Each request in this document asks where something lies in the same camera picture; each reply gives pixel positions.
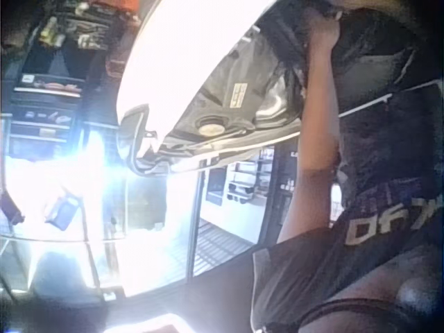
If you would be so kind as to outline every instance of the white car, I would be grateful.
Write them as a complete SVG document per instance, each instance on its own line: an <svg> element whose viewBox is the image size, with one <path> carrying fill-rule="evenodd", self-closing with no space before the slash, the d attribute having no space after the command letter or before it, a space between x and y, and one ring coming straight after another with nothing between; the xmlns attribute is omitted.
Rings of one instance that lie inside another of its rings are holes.
<svg viewBox="0 0 444 333"><path fill-rule="evenodd" d="M118 145L127 165L140 176L203 170L298 136L305 4L156 1L119 88ZM343 9L324 0L310 4L325 15ZM390 92L414 59L411 36L378 54L378 36L390 20L376 11L343 16L333 59L341 112Z"/></svg>

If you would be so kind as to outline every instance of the car hood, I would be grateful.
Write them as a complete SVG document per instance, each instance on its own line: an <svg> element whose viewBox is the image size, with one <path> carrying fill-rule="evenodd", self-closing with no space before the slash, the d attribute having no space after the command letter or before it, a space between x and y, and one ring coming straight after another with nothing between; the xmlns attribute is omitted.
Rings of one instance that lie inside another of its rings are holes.
<svg viewBox="0 0 444 333"><path fill-rule="evenodd" d="M161 0L140 28L119 95L119 123L149 108L143 155L157 152L213 69L275 0Z"/></svg>

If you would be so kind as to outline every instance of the person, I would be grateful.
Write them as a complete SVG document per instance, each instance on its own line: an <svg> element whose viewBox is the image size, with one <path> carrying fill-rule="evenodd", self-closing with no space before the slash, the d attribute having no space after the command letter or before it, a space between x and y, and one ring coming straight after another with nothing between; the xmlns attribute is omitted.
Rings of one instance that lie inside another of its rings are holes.
<svg viewBox="0 0 444 333"><path fill-rule="evenodd" d="M442 314L443 195L423 91L339 123L331 61L339 22L314 9L307 18L296 187L277 244L253 256L252 329L428 332ZM345 210L329 228L339 151Z"/></svg>

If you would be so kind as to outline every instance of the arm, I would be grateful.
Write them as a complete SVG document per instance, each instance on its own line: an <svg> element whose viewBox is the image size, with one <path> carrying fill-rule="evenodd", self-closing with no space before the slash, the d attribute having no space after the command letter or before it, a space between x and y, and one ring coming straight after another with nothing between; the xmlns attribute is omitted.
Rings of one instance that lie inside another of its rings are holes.
<svg viewBox="0 0 444 333"><path fill-rule="evenodd" d="M298 174L278 243L330 222L332 170L338 157L339 116L331 54L339 23L314 10L310 19L307 100L298 144Z"/></svg>

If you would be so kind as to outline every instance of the warning label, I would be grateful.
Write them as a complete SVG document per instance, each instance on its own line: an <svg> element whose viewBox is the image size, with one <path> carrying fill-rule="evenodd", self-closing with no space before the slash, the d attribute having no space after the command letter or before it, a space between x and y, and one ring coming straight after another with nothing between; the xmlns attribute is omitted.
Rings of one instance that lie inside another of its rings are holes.
<svg viewBox="0 0 444 333"><path fill-rule="evenodd" d="M235 83L233 89L233 95L231 97L230 108L238 109L242 106L245 93L247 91L248 83Z"/></svg>

